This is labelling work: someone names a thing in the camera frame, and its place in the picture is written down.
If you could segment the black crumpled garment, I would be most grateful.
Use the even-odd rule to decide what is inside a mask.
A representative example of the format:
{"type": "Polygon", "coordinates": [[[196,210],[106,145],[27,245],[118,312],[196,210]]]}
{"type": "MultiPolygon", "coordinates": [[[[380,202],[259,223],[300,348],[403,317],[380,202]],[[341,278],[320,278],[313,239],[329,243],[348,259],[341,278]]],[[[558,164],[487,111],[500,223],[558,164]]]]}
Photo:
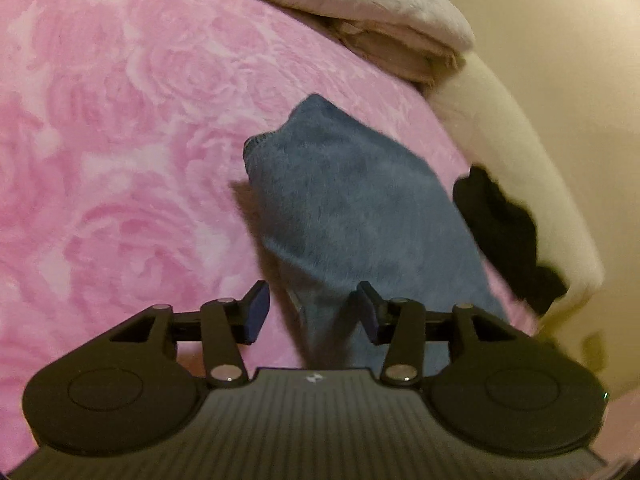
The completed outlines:
{"type": "Polygon", "coordinates": [[[538,258],[537,226],[532,214],[507,198],[482,166],[473,165],[452,189],[454,204],[480,251],[538,316],[568,292],[564,278],[538,258]]]}

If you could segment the blue denim jeans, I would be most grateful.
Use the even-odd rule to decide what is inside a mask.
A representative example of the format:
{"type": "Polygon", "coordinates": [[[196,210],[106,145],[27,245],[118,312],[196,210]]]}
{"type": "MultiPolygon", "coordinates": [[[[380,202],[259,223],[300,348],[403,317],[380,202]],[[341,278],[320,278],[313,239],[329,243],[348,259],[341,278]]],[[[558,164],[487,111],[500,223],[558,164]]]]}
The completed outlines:
{"type": "Polygon", "coordinates": [[[371,344],[348,301],[361,282],[432,311],[474,304],[503,316],[480,251],[427,162],[322,96],[249,138],[243,160],[262,244],[279,263],[312,367],[381,369],[386,350],[371,344]]]}

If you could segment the pink rose pattern blanket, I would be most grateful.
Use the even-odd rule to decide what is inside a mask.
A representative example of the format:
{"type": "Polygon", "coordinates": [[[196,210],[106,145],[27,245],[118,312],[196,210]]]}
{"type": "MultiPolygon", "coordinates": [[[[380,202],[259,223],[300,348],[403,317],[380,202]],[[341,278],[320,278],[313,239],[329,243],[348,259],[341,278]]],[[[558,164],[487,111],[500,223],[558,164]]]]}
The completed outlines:
{"type": "Polygon", "coordinates": [[[278,268],[245,140],[311,93],[468,168],[413,86],[260,0],[1,0],[1,468],[35,449],[35,372],[151,304],[196,310],[278,268]]]}

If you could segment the cream padded bed frame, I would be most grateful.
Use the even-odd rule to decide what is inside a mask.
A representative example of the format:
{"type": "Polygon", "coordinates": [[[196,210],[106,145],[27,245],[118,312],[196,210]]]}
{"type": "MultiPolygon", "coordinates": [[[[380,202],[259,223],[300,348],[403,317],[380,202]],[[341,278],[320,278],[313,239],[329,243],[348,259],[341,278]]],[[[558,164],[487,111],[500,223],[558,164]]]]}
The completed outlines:
{"type": "Polygon", "coordinates": [[[483,166],[537,227],[538,256],[567,284],[552,316],[584,306],[602,287],[604,266],[587,222],[512,93],[474,53],[432,64],[423,94],[469,162],[483,166]]]}

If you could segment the folded beige blanket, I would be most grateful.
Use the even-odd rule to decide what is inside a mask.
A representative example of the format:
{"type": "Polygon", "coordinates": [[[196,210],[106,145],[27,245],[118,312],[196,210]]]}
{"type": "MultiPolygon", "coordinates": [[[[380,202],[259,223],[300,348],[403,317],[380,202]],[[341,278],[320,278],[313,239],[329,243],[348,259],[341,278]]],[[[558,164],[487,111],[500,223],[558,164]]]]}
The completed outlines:
{"type": "Polygon", "coordinates": [[[328,18],[326,24],[331,35],[360,58],[414,84],[434,87],[440,76],[461,67],[460,54],[411,28],[338,18],[328,18]]]}

